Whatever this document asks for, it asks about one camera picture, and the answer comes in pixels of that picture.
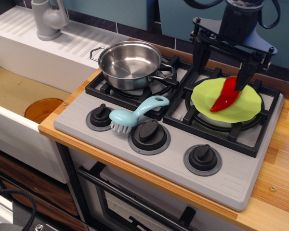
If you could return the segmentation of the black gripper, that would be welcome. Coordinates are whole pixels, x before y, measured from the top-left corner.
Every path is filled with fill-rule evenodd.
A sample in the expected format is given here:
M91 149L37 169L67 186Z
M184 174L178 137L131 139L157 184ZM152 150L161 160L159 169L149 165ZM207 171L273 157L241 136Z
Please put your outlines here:
M256 72L266 72L277 49L258 35L256 26L272 29L278 20L264 24L262 9L262 4L227 4L221 20L195 17L190 35L194 70L201 72L216 50L242 62L235 91L242 91Z

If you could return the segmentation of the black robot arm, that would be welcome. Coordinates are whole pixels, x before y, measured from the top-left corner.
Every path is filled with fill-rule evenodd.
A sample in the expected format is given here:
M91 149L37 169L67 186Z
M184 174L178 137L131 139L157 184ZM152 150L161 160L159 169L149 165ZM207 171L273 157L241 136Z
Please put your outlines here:
M263 0L227 0L222 20L203 17L193 19L193 67L200 73L210 57L211 50L232 57L242 63L237 74L235 91L242 91L256 73L265 73L277 48L261 38L256 25L271 29L262 21Z

